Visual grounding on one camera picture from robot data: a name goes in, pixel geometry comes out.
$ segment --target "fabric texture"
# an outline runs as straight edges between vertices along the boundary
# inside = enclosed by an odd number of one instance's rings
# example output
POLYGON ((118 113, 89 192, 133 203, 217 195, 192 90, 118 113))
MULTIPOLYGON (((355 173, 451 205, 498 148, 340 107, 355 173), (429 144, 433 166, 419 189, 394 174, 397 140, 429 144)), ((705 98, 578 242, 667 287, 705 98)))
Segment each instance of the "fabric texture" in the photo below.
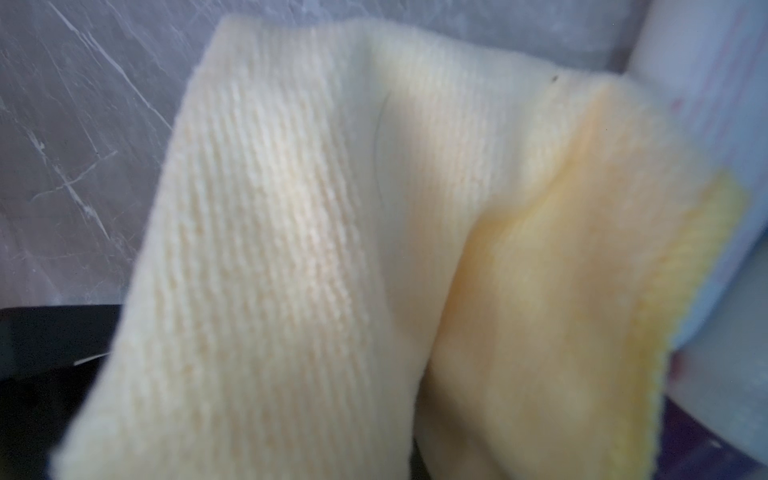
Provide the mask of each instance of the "fabric texture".
POLYGON ((55 477, 648 478, 745 203, 626 78, 228 18, 55 477))

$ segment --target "scratch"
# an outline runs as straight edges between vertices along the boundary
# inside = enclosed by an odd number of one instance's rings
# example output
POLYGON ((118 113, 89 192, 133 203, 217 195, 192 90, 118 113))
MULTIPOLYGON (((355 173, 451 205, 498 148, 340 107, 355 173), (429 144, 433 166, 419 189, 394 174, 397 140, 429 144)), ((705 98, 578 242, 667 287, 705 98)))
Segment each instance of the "scratch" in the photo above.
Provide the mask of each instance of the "scratch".
POLYGON ((147 54, 152 57, 152 59, 154 60, 154 63, 159 67, 159 69, 161 69, 163 73, 165 73, 166 75, 170 76, 170 74, 165 70, 165 67, 163 66, 162 62, 160 62, 160 59, 157 57, 157 53, 152 48, 149 48, 147 46, 147 42, 142 38, 142 35, 139 35, 131 26, 131 21, 124 18, 123 15, 120 13, 120 11, 114 5, 112 5, 112 2, 109 2, 109 0, 104 0, 104 2, 114 13, 114 17, 118 21, 118 24, 121 26, 123 31, 126 31, 129 35, 135 38, 139 42, 139 44, 144 48, 147 54))
POLYGON ((69 28, 69 29, 70 29, 70 30, 72 30, 74 33, 76 33, 76 34, 78 35, 78 37, 81 37, 81 36, 82 36, 82 33, 80 33, 80 31, 79 31, 79 30, 78 30, 78 29, 77 29, 77 28, 76 28, 76 27, 75 27, 75 26, 72 24, 72 22, 70 22, 69 20, 67 20, 67 17, 65 17, 65 16, 64 16, 64 14, 63 14, 63 13, 61 13, 61 12, 58 10, 58 8, 56 8, 56 5, 53 5, 53 4, 52 4, 52 3, 50 3, 50 2, 48 2, 48 4, 51 6, 51 8, 53 8, 53 11, 54 11, 54 12, 56 12, 56 15, 58 15, 58 17, 61 19, 61 21, 62 21, 62 22, 64 22, 64 25, 67 25, 67 28, 69 28))
POLYGON ((34 260, 61 260, 64 258, 81 257, 83 255, 98 255, 95 252, 80 252, 80 253, 66 253, 64 255, 57 255, 55 257, 45 257, 43 255, 31 255, 34 260))
MULTIPOLYGON (((61 69, 58 67, 58 64, 56 63, 56 60, 53 59, 53 55, 51 55, 51 51, 48 50, 48 46, 43 42, 43 48, 45 49, 45 53, 48 54, 48 58, 51 59, 51 63, 56 68, 56 71, 58 72, 58 77, 61 79, 61 84, 64 85, 64 89, 67 91, 67 94, 69 95, 69 98, 72 100, 73 103, 77 104, 77 102, 74 99, 74 95, 72 94, 72 91, 69 89, 69 85, 67 85, 67 81, 64 79, 64 75, 61 74, 61 69)), ((94 139, 91 138, 91 134, 88 133, 88 129, 85 127, 85 124, 83 124, 83 120, 80 119, 80 114, 78 112, 79 109, 76 109, 74 112, 74 117, 78 119, 78 123, 80 124, 80 128, 83 129, 83 133, 85 133, 85 137, 88 138, 88 141, 91 143, 91 148, 94 149, 94 152, 98 154, 98 149, 96 148, 96 144, 94 143, 94 139)))
POLYGON ((100 359, 102 356, 107 356, 107 355, 109 355, 109 352, 99 353, 98 355, 93 355, 93 356, 86 357, 84 359, 79 359, 79 360, 76 360, 74 363, 72 363, 72 366, 82 365, 83 363, 88 363, 91 360, 100 359))
POLYGON ((128 86, 129 86, 129 87, 131 87, 131 89, 133 89, 133 91, 134 91, 134 92, 136 92, 136 95, 138 95, 138 96, 139 96, 139 98, 141 99, 141 101, 144 103, 144 106, 146 106, 147 108, 149 108, 149 109, 150 109, 150 111, 151 111, 152 113, 154 113, 155 115, 157 115, 157 118, 160 118, 160 121, 162 121, 162 122, 165 124, 165 126, 166 126, 166 127, 168 127, 168 128, 170 129, 170 123, 168 123, 168 120, 166 120, 166 119, 165 119, 165 117, 163 117, 163 115, 161 115, 161 113, 160 113, 159 111, 157 111, 157 109, 156 109, 156 108, 155 108, 155 107, 154 107, 154 106, 153 106, 153 105, 152 105, 152 104, 149 102, 149 100, 147 100, 147 99, 146 99, 146 98, 145 98, 145 97, 144 97, 144 96, 141 94, 141 92, 140 92, 140 91, 139 91, 139 89, 136 87, 136 85, 134 85, 134 82, 132 82, 132 81, 131 81, 131 79, 130 79, 130 78, 128 78, 128 76, 125 74, 125 70, 123 70, 123 68, 120 66, 120 64, 118 64, 118 63, 117 63, 117 62, 116 62, 116 61, 115 61, 115 60, 114 60, 114 59, 113 59, 113 58, 112 58, 112 57, 111 57, 111 56, 110 56, 110 55, 109 55, 109 54, 108 54, 108 53, 107 53, 107 52, 104 50, 104 48, 103 48, 103 47, 102 47, 102 46, 101 46, 101 45, 100 45, 100 44, 99 44, 99 43, 96 41, 96 39, 94 38, 94 36, 93 36, 93 35, 91 35, 91 33, 90 33, 90 32, 88 32, 88 38, 89 38, 89 40, 91 41, 91 44, 92 44, 92 46, 93 46, 94 48, 96 48, 96 50, 97 50, 99 53, 101 53, 101 54, 104 56, 104 58, 105 58, 105 59, 106 59, 106 60, 109 62, 109 64, 110 64, 110 65, 112 65, 112 66, 114 67, 114 69, 115 69, 115 70, 117 70, 117 71, 118 71, 118 73, 119 73, 119 74, 120 74, 120 75, 123 77, 123 79, 125 80, 125 82, 126 82, 126 83, 128 83, 128 86))
POLYGON ((109 233, 107 233, 107 229, 104 228, 104 224, 101 222, 101 218, 99 218, 98 214, 96 213, 96 210, 93 209, 90 205, 87 205, 81 198, 80 195, 78 195, 78 192, 74 191, 74 188, 72 188, 72 182, 67 181, 67 177, 64 175, 64 172, 61 171, 59 167, 56 165, 53 166, 53 169, 55 172, 61 177, 62 180, 64 180, 64 188, 67 189, 69 192, 70 197, 72 197, 72 200, 80 207, 81 210, 83 210, 83 213, 90 217, 96 224, 98 225, 101 232, 104 234, 105 237, 107 237, 107 240, 112 240, 109 237, 109 233))
POLYGON ((54 12, 56 12, 56 15, 61 19, 62 22, 64 22, 65 25, 67 25, 67 28, 69 28, 72 32, 74 32, 75 35, 80 38, 80 41, 82 41, 85 45, 87 45, 90 48, 93 48, 95 51, 98 51, 104 59, 109 62, 112 67, 118 71, 120 76, 125 80, 126 83, 128 83, 128 86, 131 87, 131 89, 138 95, 139 99, 141 99, 141 102, 144 104, 145 107, 147 107, 152 113, 157 115, 158 118, 160 118, 160 121, 163 122, 163 124, 170 129, 170 123, 168 123, 168 120, 163 117, 163 115, 157 111, 157 109, 149 102, 149 100, 146 99, 146 97, 139 91, 139 89, 136 87, 134 82, 131 81, 130 78, 128 78, 128 75, 125 73, 125 70, 118 64, 114 58, 111 57, 107 53, 106 50, 104 50, 104 47, 99 44, 98 41, 94 38, 94 36, 88 32, 88 36, 83 34, 80 30, 78 30, 72 22, 70 22, 67 17, 64 16, 63 13, 59 11, 58 8, 55 7, 52 3, 48 2, 48 4, 53 8, 54 12))
POLYGON ((117 220, 117 219, 118 219, 120 216, 122 216, 122 215, 123 215, 125 212, 129 211, 131 208, 135 207, 135 206, 136 206, 136 204, 138 204, 138 203, 139 203, 139 202, 138 202, 138 200, 137 200, 137 201, 135 201, 135 202, 133 202, 133 203, 132 203, 130 206, 128 206, 126 209, 124 209, 123 211, 121 211, 119 214, 115 215, 115 216, 114 216, 114 218, 112 219, 112 223, 114 224, 114 221, 115 221, 115 220, 117 220))
MULTIPOLYGON (((58 165, 54 165, 50 160, 48 159, 48 155, 45 154, 45 144, 41 142, 34 133, 32 133, 32 130, 29 130, 28 128, 25 129, 27 131, 27 137, 29 138, 29 141, 32 142, 32 145, 35 147, 35 150, 38 151, 40 154, 40 157, 43 159, 43 162, 51 167, 56 174, 58 174, 59 177, 64 181, 64 184, 62 185, 63 188, 66 188, 69 192, 70 197, 72 197, 72 200, 80 207, 80 210, 82 210, 83 214, 86 217, 90 217, 93 219, 94 222, 98 225, 101 232, 104 234, 105 237, 107 237, 107 240, 112 240, 109 237, 109 233, 107 233, 107 229, 104 228, 104 224, 101 222, 101 218, 99 218, 98 214, 96 213, 96 210, 93 209, 90 205, 87 205, 81 198, 80 195, 78 195, 78 192, 74 191, 74 188, 72 188, 72 184, 74 181, 69 180, 66 175, 64 175, 64 172, 61 171, 61 168, 58 167, 58 165)), ((83 176, 85 176, 88 171, 92 170, 98 161, 94 162, 93 165, 91 165, 89 168, 85 169, 85 171, 78 175, 78 178, 76 180, 81 179, 83 176)))
POLYGON ((382 4, 379 0, 373 0, 374 5, 379 7, 379 15, 381 15, 381 18, 385 18, 384 9, 382 8, 382 4))
POLYGON ((80 77, 82 81, 88 84, 89 87, 91 87, 92 91, 98 91, 98 88, 96 88, 96 85, 94 85, 94 82, 91 81, 90 78, 86 77, 82 72, 76 71, 75 74, 80 77))
POLYGON ((108 158, 112 158, 116 153, 117 153, 117 151, 112 151, 109 154, 105 155, 104 157, 99 157, 98 160, 96 160, 93 164, 91 164, 90 167, 88 167, 85 170, 83 170, 83 172, 81 174, 79 174, 74 180, 66 180, 65 176, 63 175, 63 173, 60 172, 60 170, 57 167, 54 167, 54 169, 56 170, 56 173, 59 174, 59 177, 61 177, 61 179, 64 180, 65 182, 63 184, 59 185, 56 188, 53 188, 51 190, 46 190, 45 192, 40 192, 39 194, 36 194, 32 198, 30 198, 29 201, 30 202, 34 202, 38 197, 40 197, 42 195, 52 194, 54 192, 58 192, 62 188, 66 188, 66 187, 69 187, 71 185, 76 184, 77 182, 82 180, 83 177, 88 175, 91 172, 91 170, 96 168, 96 166, 99 165, 102 160, 107 160, 108 158))
POLYGON ((32 271, 37 273, 37 276, 43 276, 45 280, 48 282, 48 285, 51 287, 51 293, 55 295, 55 298, 52 299, 53 303, 56 304, 59 302, 59 298, 61 297, 61 289, 57 288, 56 284, 53 280, 51 280, 51 275, 48 273, 48 271, 45 268, 42 268, 40 266, 40 262, 37 262, 38 268, 31 267, 32 271))
POLYGON ((93 288, 91 288, 89 291, 86 292, 84 297, 87 298, 87 299, 90 299, 91 295, 93 295, 93 292, 95 292, 96 289, 98 287, 100 287, 104 283, 104 281, 106 281, 106 280, 104 280, 104 279, 99 280, 98 283, 96 283, 96 285, 93 286, 93 288))
POLYGON ((48 155, 45 154, 45 144, 38 140, 35 134, 32 133, 32 130, 28 129, 27 127, 24 129, 27 131, 27 138, 29 138, 29 141, 32 142, 32 146, 35 147, 35 150, 37 150, 38 154, 40 154, 40 158, 43 159, 43 163, 46 165, 50 164, 48 161, 48 155))
POLYGON ((187 31, 187 29, 189 29, 189 27, 192 26, 195 20, 197 20, 197 17, 200 16, 200 13, 203 10, 208 9, 208 7, 210 7, 210 4, 212 4, 213 2, 214 0, 207 0, 205 3, 195 8, 194 15, 192 15, 192 18, 190 18, 189 21, 184 25, 184 27, 182 27, 181 31, 187 31))

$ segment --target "yellow cloth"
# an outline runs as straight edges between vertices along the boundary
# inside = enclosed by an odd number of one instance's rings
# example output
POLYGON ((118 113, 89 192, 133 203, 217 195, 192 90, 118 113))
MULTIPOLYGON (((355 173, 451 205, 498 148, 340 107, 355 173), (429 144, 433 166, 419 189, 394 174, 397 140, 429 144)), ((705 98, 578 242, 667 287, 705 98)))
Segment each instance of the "yellow cloth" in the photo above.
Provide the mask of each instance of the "yellow cloth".
POLYGON ((627 79, 227 19, 56 478, 648 478, 745 201, 627 79))

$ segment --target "black surface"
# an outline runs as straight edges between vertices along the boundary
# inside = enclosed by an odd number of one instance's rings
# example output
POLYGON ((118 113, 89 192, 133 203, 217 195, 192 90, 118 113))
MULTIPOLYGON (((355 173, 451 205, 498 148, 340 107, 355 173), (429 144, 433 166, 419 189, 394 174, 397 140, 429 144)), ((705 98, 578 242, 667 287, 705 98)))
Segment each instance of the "black surface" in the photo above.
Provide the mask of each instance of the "black surface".
POLYGON ((33 376, 106 353, 119 316, 119 305, 0 310, 12 348, 11 376, 33 376))
POLYGON ((80 408, 101 366, 96 359, 0 382, 0 478, 46 480, 51 450, 80 408))
POLYGON ((736 480, 759 466, 666 400, 654 480, 736 480))

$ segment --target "knit fabric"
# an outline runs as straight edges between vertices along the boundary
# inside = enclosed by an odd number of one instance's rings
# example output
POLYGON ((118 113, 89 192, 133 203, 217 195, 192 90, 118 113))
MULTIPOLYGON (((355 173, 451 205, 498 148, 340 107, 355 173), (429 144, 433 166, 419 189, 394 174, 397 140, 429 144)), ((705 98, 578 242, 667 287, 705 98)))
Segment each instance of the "knit fabric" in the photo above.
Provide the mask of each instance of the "knit fabric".
POLYGON ((229 18, 56 478, 648 478, 746 198, 629 80, 229 18))

